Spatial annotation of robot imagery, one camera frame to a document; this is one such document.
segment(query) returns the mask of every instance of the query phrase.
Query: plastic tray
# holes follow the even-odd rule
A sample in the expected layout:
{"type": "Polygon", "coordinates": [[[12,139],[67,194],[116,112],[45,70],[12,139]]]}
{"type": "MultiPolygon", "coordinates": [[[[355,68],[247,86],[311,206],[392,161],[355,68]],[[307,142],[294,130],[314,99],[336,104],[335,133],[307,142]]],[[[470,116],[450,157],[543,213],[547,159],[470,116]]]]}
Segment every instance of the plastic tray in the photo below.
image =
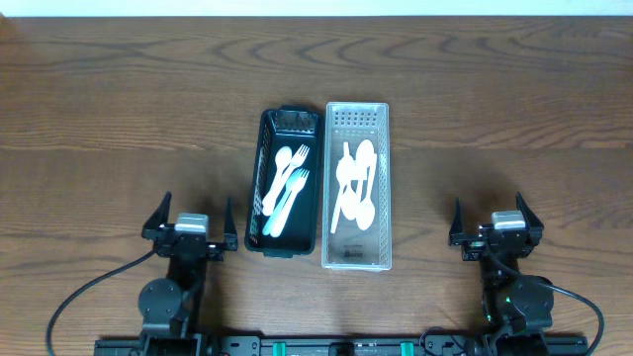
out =
{"type": "Polygon", "coordinates": [[[321,125],[322,116],[304,107],[282,106],[279,110],[262,113],[244,237],[244,244],[250,251],[262,252],[267,257],[290,258],[310,254],[315,249],[322,166],[321,125]],[[282,234],[279,237],[263,235],[261,229],[269,217],[262,214],[262,200],[277,170],[275,154],[283,146],[289,146],[294,153],[302,144],[310,148],[301,166],[310,171],[306,185],[297,196],[282,234]]]}
{"type": "Polygon", "coordinates": [[[389,162],[389,106],[378,103],[329,103],[325,120],[325,170],[323,175],[322,256],[324,268],[381,271],[392,268],[391,181],[389,162]],[[348,142],[352,157],[364,139],[377,153],[376,176],[371,200],[374,221],[358,228],[341,212],[336,233],[330,224],[339,184],[336,166],[348,142]]]}

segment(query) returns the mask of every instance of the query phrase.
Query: white background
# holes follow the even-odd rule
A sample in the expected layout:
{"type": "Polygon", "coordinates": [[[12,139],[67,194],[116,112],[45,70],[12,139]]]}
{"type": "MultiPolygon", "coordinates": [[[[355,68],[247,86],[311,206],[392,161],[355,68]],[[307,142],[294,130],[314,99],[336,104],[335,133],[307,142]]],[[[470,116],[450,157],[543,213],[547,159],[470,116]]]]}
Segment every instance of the white background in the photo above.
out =
{"type": "Polygon", "coordinates": [[[0,0],[5,16],[633,15],[633,0],[0,0]]]}

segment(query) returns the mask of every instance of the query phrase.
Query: gray tray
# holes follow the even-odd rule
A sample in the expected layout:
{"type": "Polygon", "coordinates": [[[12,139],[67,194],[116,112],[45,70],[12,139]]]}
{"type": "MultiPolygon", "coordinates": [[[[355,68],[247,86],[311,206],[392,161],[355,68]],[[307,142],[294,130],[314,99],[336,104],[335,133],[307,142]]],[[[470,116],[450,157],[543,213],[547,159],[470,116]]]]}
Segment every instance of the gray tray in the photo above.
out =
{"type": "MultiPolygon", "coordinates": [[[[323,175],[323,216],[321,265],[332,269],[382,271],[392,268],[391,181],[389,162],[389,106],[381,103],[328,103],[325,118],[325,170],[323,175]],[[376,176],[371,200],[376,209],[372,225],[358,228],[340,214],[336,233],[330,224],[339,184],[336,166],[343,156],[343,143],[350,154],[365,139],[377,153],[376,176]]],[[[366,184],[363,196],[367,191],[366,184]]]]}

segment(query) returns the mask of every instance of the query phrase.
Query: black tray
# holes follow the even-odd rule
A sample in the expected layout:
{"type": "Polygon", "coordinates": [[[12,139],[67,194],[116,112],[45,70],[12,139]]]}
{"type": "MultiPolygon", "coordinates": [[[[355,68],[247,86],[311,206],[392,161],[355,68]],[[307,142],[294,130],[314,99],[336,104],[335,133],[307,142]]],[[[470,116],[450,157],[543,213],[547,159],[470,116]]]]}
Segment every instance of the black tray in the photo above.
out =
{"type": "Polygon", "coordinates": [[[304,107],[282,106],[279,110],[269,109],[262,113],[244,237],[248,250],[263,252],[267,257],[291,258],[310,254],[315,249],[322,168],[322,123],[320,114],[304,107]],[[302,144],[310,148],[300,167],[310,171],[306,186],[297,196],[282,234],[279,237],[265,236],[261,229],[269,217],[261,213],[261,201],[275,177],[275,153],[286,145],[294,153],[302,144]]]}

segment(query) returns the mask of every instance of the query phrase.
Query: wooden table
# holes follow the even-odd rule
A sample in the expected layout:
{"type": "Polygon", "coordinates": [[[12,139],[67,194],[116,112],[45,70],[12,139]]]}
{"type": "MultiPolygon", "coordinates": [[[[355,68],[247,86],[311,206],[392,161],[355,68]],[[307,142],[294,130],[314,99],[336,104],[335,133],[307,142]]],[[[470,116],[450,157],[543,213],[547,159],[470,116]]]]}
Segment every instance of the wooden table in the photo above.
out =
{"type": "MultiPolygon", "coordinates": [[[[232,196],[243,236],[261,112],[329,101],[390,105],[393,269],[325,270],[320,237],[291,260],[242,245],[210,269],[205,325],[476,330],[479,267],[446,244],[453,200],[487,223],[521,191],[546,226],[522,271],[602,308],[599,355],[633,349],[633,19],[0,24],[0,355],[45,354],[59,303],[150,248],[140,227],[166,190],[173,219],[210,214],[214,235],[232,196]]],[[[78,298],[58,355],[137,335],[137,294],[166,266],[151,258],[78,298]]],[[[553,316],[553,331],[595,334],[578,302],[556,296],[553,316]]]]}

